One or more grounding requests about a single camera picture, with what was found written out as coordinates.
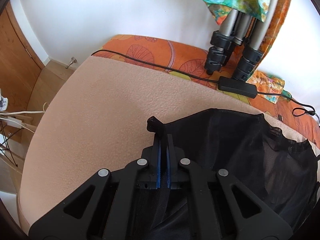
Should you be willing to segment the beige bed blanket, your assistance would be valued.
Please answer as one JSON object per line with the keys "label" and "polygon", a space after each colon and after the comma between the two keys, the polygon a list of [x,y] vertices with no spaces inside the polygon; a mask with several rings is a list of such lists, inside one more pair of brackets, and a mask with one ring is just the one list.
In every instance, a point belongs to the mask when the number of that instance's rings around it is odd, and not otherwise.
{"label": "beige bed blanket", "polygon": [[262,114],[287,139],[308,141],[260,110],[199,83],[88,58],[52,100],[29,146],[18,197],[23,231],[97,170],[115,171],[139,158],[153,142],[146,129],[149,117],[167,124],[207,109]]}

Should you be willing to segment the black shorts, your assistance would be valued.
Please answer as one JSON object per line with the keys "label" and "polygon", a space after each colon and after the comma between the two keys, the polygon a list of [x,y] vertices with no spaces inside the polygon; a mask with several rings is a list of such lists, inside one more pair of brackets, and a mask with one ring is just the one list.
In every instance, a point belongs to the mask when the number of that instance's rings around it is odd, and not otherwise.
{"label": "black shorts", "polygon": [[265,202],[294,232],[316,205],[318,160],[308,141],[287,139],[262,114],[207,109],[163,124],[185,156],[204,168],[226,169]]}

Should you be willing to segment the orange floral bed sheet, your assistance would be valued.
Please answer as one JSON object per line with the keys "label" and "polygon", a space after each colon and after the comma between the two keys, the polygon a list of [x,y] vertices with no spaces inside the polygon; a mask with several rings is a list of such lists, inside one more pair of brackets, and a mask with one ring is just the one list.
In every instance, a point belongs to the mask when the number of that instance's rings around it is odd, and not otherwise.
{"label": "orange floral bed sheet", "polygon": [[[168,72],[216,89],[215,81],[219,77],[231,77],[242,51],[242,47],[237,47],[227,65],[212,76],[207,75],[204,69],[207,58],[206,50],[160,38],[116,35],[103,45],[101,51],[93,55]],[[282,121],[319,146],[319,125],[300,109],[301,100],[289,101],[279,97],[277,103],[273,103],[260,95],[252,99],[232,93],[231,97]]]}

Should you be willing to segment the metal door stopper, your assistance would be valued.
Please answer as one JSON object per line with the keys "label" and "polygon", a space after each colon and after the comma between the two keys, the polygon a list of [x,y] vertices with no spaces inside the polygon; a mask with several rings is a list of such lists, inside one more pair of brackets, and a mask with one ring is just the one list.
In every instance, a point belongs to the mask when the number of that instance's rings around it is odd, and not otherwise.
{"label": "metal door stopper", "polygon": [[65,66],[66,69],[68,69],[71,65],[76,64],[78,61],[75,57],[71,57],[71,60],[67,66]]}

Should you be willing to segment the grey tripod with black clamps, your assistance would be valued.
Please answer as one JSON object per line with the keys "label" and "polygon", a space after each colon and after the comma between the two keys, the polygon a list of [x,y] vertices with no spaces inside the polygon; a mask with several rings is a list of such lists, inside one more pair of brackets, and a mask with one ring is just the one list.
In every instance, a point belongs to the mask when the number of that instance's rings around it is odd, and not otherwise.
{"label": "grey tripod with black clamps", "polygon": [[232,78],[240,81],[249,79],[263,57],[259,48],[271,23],[277,2],[278,0],[271,0],[265,22],[235,9],[231,10],[219,30],[212,34],[212,46],[204,64],[208,75],[225,66],[237,46],[244,46]]}

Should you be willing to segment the orange floral headboard edge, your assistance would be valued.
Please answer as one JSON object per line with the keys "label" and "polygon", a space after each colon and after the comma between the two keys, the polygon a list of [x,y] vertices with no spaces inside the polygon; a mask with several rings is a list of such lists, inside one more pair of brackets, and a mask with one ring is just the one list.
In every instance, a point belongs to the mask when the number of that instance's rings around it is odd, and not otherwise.
{"label": "orange floral headboard edge", "polygon": [[290,2],[291,0],[278,0],[277,2],[271,23],[259,48],[259,51],[263,53],[263,57],[265,57],[268,54],[273,43],[277,38],[277,35],[287,16]]}

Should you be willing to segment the wooden door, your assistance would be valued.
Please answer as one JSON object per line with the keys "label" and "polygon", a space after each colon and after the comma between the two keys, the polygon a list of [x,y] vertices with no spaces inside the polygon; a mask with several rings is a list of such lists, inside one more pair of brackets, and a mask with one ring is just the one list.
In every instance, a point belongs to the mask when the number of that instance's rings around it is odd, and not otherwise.
{"label": "wooden door", "polygon": [[27,109],[43,68],[8,3],[1,13],[1,95],[8,99],[7,112]]}

